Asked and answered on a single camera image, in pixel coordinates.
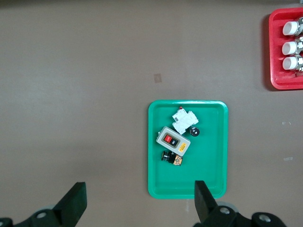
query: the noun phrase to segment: gray table surface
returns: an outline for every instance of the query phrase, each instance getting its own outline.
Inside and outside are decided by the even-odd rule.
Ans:
[[[0,217],[85,181],[79,227],[193,226],[193,200],[148,194],[147,108],[209,99],[230,113],[219,200],[301,226],[303,91],[271,87],[267,24],[297,2],[1,1]]]

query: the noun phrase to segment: red button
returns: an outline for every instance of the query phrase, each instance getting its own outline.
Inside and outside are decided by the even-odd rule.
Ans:
[[[164,140],[169,143],[172,140],[172,137],[167,135]]]

